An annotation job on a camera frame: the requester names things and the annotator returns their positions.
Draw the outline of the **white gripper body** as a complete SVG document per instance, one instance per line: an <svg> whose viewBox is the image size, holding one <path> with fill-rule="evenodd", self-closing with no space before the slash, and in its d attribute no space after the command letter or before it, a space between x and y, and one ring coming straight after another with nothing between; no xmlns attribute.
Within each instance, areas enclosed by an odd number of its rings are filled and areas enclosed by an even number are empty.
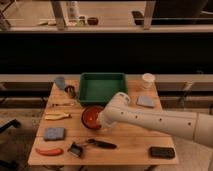
<svg viewBox="0 0 213 171"><path fill-rule="evenodd" d="M105 117L103 113L99 114L98 121L103 129L112 127L112 124L109 122L109 120Z"/></svg>

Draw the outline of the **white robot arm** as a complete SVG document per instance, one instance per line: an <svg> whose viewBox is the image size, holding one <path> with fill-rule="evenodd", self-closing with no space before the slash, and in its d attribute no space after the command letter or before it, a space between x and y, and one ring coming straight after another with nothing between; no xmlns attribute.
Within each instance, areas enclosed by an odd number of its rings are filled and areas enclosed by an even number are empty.
<svg viewBox="0 0 213 171"><path fill-rule="evenodd" d="M213 115L130 107L126 93L116 93L98 115L103 128L117 122L141 126L213 148Z"/></svg>

